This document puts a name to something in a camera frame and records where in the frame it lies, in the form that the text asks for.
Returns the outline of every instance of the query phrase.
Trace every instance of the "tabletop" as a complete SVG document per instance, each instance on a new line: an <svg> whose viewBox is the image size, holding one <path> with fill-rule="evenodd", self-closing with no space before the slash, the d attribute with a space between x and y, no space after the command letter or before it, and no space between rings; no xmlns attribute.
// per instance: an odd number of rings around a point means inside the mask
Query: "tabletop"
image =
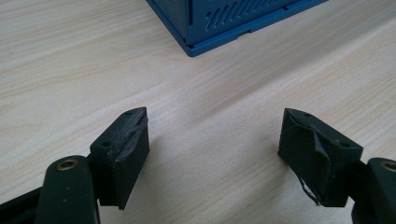
<svg viewBox="0 0 396 224"><path fill-rule="evenodd" d="M396 1L330 0L189 58L144 0L0 3L0 203L146 106L150 153L102 223L351 223L277 156L285 107L396 160Z"/></svg>

